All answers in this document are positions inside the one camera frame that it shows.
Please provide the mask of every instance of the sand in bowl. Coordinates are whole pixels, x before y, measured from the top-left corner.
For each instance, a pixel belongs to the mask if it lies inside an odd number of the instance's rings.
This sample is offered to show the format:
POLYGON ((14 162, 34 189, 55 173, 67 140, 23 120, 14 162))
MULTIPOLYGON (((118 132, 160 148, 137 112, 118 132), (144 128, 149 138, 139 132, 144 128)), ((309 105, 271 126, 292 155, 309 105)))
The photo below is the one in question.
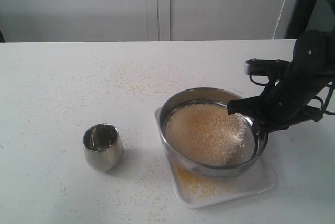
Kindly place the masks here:
POLYGON ((241 145, 245 122, 228 115, 227 108, 215 104, 192 104, 179 108, 166 126, 166 139, 190 160, 223 166, 241 145))

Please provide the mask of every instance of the cup rim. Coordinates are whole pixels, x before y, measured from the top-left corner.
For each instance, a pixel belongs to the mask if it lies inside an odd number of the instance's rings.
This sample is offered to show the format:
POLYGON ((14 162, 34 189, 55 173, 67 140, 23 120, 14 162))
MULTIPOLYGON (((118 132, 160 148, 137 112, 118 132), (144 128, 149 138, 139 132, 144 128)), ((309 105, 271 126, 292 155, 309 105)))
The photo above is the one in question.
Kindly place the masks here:
POLYGON ((91 127, 89 127, 86 131, 85 131, 85 133, 84 133, 84 135, 83 135, 83 140, 82 140, 82 143, 83 143, 83 146, 84 146, 84 148, 86 149, 86 150, 88 150, 88 151, 91 151, 91 152, 103 152, 103 151, 106 151, 106 150, 108 150, 109 148, 111 148, 111 147, 113 147, 114 145, 116 145, 116 143, 119 141, 119 138, 120 138, 120 133, 119 133, 119 131, 118 131, 118 129, 114 126, 114 125, 112 125, 112 124, 108 124, 108 123, 99 123, 99 124, 96 124, 96 125, 93 125, 93 126, 91 126, 91 127), (110 126, 110 127, 113 127, 114 129, 115 129, 115 131, 116 131, 116 140, 113 142, 113 144, 111 144, 109 147, 107 147, 107 148, 105 148, 105 149, 102 149, 102 150, 92 150, 92 149, 90 149, 90 148, 88 148, 87 146, 86 146, 86 144, 85 144, 85 142, 84 142, 84 140, 85 140, 85 137, 86 137, 86 135, 94 128, 94 127, 97 127, 97 126, 110 126))

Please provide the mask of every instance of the table surface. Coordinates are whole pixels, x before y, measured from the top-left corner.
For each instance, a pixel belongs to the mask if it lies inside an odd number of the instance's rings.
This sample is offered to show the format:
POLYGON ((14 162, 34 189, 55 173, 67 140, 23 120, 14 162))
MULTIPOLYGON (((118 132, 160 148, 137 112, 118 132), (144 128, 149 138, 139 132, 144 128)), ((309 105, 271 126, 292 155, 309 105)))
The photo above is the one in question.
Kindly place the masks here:
POLYGON ((187 88, 258 95, 245 60, 291 60, 293 45, 0 44, 1 223, 333 223, 334 118, 270 135, 272 190, 201 209, 176 198, 154 124, 154 111, 187 88), (93 171, 82 149, 83 133, 100 122, 117 126, 125 146, 107 174, 93 171))

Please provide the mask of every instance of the stainless steel cup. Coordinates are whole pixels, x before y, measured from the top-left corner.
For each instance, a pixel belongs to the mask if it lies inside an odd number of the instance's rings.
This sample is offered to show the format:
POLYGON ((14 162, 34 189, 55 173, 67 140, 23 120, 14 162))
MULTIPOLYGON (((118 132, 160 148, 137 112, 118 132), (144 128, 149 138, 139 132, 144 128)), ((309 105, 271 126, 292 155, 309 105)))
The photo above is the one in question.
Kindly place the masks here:
POLYGON ((88 164, 95 170, 107 172, 122 159, 124 148, 116 127, 97 124, 83 137, 84 153, 88 164))

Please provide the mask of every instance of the metal bowl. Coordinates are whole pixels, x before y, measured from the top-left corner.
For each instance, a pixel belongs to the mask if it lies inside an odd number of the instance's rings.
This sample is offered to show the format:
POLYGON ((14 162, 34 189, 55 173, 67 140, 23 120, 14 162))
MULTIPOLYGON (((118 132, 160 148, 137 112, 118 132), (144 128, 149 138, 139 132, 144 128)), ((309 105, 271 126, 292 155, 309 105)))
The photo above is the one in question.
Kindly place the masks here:
POLYGON ((216 88, 194 88, 187 89, 185 91, 179 92, 173 97, 171 97, 161 108, 159 114, 159 130, 164 148, 170 158, 170 160, 177 166, 190 171, 193 174, 209 177, 234 177, 244 173, 248 170, 258 159, 258 157, 263 153, 267 144, 267 135, 263 138, 259 137, 257 134, 253 134, 251 131, 252 119, 244 115, 239 115, 242 117, 247 124, 247 129, 245 131, 245 138, 249 138, 252 146, 252 152, 250 158, 243 161, 242 163, 232 164, 232 162, 227 162, 224 166, 212 166, 207 164, 202 164, 187 157, 181 155, 176 151, 168 142, 165 137, 165 129, 168 120, 171 118, 172 114, 180 107, 187 104, 194 103, 212 103, 220 106, 227 106, 227 103, 231 100, 238 100, 241 97, 216 88))

